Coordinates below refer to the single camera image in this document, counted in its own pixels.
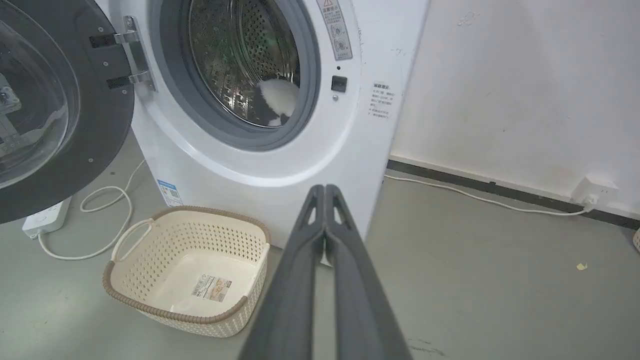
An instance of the white cable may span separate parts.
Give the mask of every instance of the white cable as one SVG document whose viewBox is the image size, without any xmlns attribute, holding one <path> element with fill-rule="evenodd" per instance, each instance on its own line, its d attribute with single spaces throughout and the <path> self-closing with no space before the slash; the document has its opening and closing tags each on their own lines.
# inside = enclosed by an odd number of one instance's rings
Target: white cable
<svg viewBox="0 0 640 360">
<path fill-rule="evenodd" d="M 127 182 L 127 186 L 125 186 L 124 190 L 119 188 L 119 187 L 117 187 L 117 186 L 105 186 L 105 187 L 99 188 L 98 190 L 95 190 L 91 194 L 87 195 L 84 198 L 84 200 L 82 200 L 82 202 L 80 203 L 80 211 L 82 211 L 83 213 L 93 213 L 93 212 L 100 211 L 100 210 L 102 210 L 102 209 L 104 209 L 106 207 L 109 207 L 109 206 L 115 204 L 116 202 L 118 202 L 123 197 L 125 199 L 127 199 L 127 203 L 129 203 L 129 214 L 127 214 L 127 218 L 124 221 L 124 223 L 122 224 L 122 227 L 118 231 L 118 234 L 116 235 L 116 237 L 113 238 L 113 240 L 111 240 L 111 242 L 107 246 L 105 246 L 102 249 L 94 252 L 93 254 L 89 254 L 89 255 L 85 255 L 85 256 L 60 256 L 60 255 L 56 255 L 56 254 L 52 253 L 49 249 L 47 249 L 47 247 L 44 245 L 44 240 L 42 239 L 42 233 L 38 233 L 38 241 L 40 242 L 40 246 L 42 247 L 42 250 L 44 250 L 44 252 L 46 252 L 52 258 L 56 258 L 56 259 L 59 259 L 59 260 L 84 260 L 84 259 L 88 259 L 88 258 L 92 258 L 92 257 L 97 256 L 97 255 L 100 255 L 103 252 L 107 251 L 110 247 L 112 247 L 113 244 L 115 244 L 116 241 L 118 241 L 118 239 L 120 238 L 122 233 L 124 233 L 125 229 L 127 228 L 127 225 L 129 225 L 129 221 L 131 221 L 131 214 L 133 214 L 133 204 L 131 203 L 131 198 L 129 197 L 129 195 L 127 195 L 127 190 L 129 189 L 129 186 L 131 185 L 131 180 L 133 180 L 133 175 L 136 174 L 138 169 L 144 163 L 145 163 L 145 160 L 141 161 L 140 164 L 138 164 L 138 167 L 136 167 L 136 170 L 133 170 L 133 172 L 131 173 L 131 176 L 129 176 L 129 181 Z M 118 190 L 121 193 L 120 196 L 118 196 L 116 199 L 112 200 L 111 202 L 108 202 L 105 205 L 98 206 L 97 208 L 93 208 L 93 209 L 85 209 L 84 208 L 84 205 L 86 204 L 86 202 L 89 201 L 90 199 L 94 198 L 94 196 L 97 193 L 102 192 L 104 190 L 109 190 L 109 189 Z"/>
<path fill-rule="evenodd" d="M 499 205 L 499 206 L 502 206 L 503 208 L 507 208 L 507 209 L 511 209 L 511 210 L 515 210 L 515 211 L 521 211 L 522 213 L 536 213 L 536 214 L 555 215 L 555 216 L 559 216 L 559 217 L 571 217 L 571 216 L 575 216 L 575 215 L 581 215 L 581 214 L 584 214 L 584 213 L 588 213 L 589 211 L 593 210 L 592 207 L 588 208 L 587 206 L 585 206 L 584 209 L 582 209 L 582 210 L 580 210 L 580 211 L 578 211 L 576 213 L 554 213 L 553 211 L 520 209 L 520 208 L 514 208 L 513 206 L 509 206 L 507 204 L 503 204 L 503 203 L 498 202 L 498 201 L 484 199 L 482 197 L 471 195 L 468 192 L 464 192 L 464 191 L 462 191 L 460 189 L 456 189 L 456 188 L 453 188 L 451 186 L 432 184 L 432 183 L 425 183 L 424 181 L 419 181 L 419 180 L 414 180 L 414 179 L 407 179 L 407 178 L 404 178 L 404 177 L 395 177 L 395 176 L 389 176 L 389 175 L 385 175 L 385 177 L 388 177 L 389 179 L 393 179 L 393 180 L 409 181 L 410 183 L 418 183 L 418 184 L 433 186 L 434 188 L 452 190 L 452 191 L 455 191 L 457 193 L 461 193 L 462 195 L 466 195 L 468 197 L 472 197 L 472 198 L 474 198 L 476 200 L 488 202 L 490 204 Z"/>
</svg>

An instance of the product label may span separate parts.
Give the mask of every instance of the product label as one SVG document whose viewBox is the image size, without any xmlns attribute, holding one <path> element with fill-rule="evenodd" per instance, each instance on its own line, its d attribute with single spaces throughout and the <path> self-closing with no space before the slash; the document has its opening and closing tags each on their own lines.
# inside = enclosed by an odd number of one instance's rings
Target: product label
<svg viewBox="0 0 640 360">
<path fill-rule="evenodd" d="M 162 180 L 158 180 L 158 185 L 160 185 L 160 190 L 162 191 L 164 201 L 167 205 L 171 207 L 183 205 L 182 199 L 180 198 L 180 194 L 178 193 L 178 189 L 176 189 L 175 185 L 166 183 Z"/>
<path fill-rule="evenodd" d="M 324 17 L 326 29 L 329 31 L 335 59 L 348 60 L 353 58 L 347 26 L 344 23 L 338 0 L 317 0 L 317 3 Z"/>
<path fill-rule="evenodd" d="M 381 82 L 375 82 L 369 101 L 369 115 L 379 119 L 389 119 L 390 109 L 396 98 L 391 88 Z"/>
<path fill-rule="evenodd" d="M 231 281 L 229 280 L 202 274 L 191 294 L 203 299 L 222 302 L 230 287 Z"/>
</svg>

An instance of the brown basket rim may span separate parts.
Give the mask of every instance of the brown basket rim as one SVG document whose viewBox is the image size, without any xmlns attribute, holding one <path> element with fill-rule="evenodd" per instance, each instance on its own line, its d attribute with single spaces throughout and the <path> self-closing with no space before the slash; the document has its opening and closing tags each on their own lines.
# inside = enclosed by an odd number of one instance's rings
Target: brown basket rim
<svg viewBox="0 0 640 360">
<path fill-rule="evenodd" d="M 156 213 L 151 218 L 153 220 L 158 220 L 159 218 L 176 211 L 197 211 L 200 213 L 208 213 L 213 215 L 221 215 L 224 217 L 235 218 L 238 220 L 251 223 L 253 225 L 260 227 L 260 229 L 264 232 L 265 242 L 268 244 L 271 243 L 271 234 L 269 233 L 269 230 L 267 229 L 266 225 L 264 225 L 262 222 L 254 218 L 233 213 L 231 211 L 202 208 L 200 206 L 175 206 L 173 208 L 164 209 Z M 137 310 L 140 310 L 155 316 L 160 316 L 162 318 L 167 318 L 169 320 L 176 320 L 176 321 L 186 322 L 186 323 L 195 323 L 198 325 L 209 325 L 212 323 L 221 322 L 223 320 L 230 318 L 233 314 L 237 313 L 246 304 L 248 300 L 246 296 L 242 296 L 240 300 L 238 300 L 238 302 L 235 305 L 233 305 L 229 310 L 216 316 L 193 316 L 193 315 L 185 315 L 185 314 L 174 313 L 171 311 L 158 309 L 157 307 L 145 305 L 140 301 L 133 300 L 132 298 L 126 295 L 123 295 L 122 293 L 118 292 L 113 288 L 113 286 L 111 285 L 111 273 L 115 265 L 116 265 L 115 262 L 109 261 L 109 263 L 107 263 L 107 267 L 104 269 L 104 273 L 102 274 L 102 286 L 107 291 L 107 294 L 109 294 L 114 299 L 124 304 L 127 304 L 128 306 L 131 306 Z"/>
</svg>

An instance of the door hinge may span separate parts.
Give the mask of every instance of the door hinge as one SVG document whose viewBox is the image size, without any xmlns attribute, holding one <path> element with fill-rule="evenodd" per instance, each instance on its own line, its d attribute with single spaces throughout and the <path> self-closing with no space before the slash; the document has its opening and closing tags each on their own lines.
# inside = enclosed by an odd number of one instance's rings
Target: door hinge
<svg viewBox="0 0 640 360">
<path fill-rule="evenodd" d="M 138 22 L 133 16 L 124 17 L 125 32 L 90 37 L 92 47 L 122 45 L 129 60 L 131 74 L 125 78 L 111 79 L 109 87 L 122 86 L 123 83 L 143 84 L 149 90 L 157 91 L 154 77 L 149 69 L 147 53 L 140 36 Z"/>
</svg>

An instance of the open round door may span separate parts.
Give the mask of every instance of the open round door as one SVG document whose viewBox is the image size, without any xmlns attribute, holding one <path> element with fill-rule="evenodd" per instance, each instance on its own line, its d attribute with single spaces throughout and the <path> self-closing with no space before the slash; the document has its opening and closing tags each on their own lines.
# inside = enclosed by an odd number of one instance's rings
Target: open round door
<svg viewBox="0 0 640 360">
<path fill-rule="evenodd" d="M 0 224 L 95 179 L 129 131 L 134 90 L 93 0 L 0 0 Z"/>
</svg>

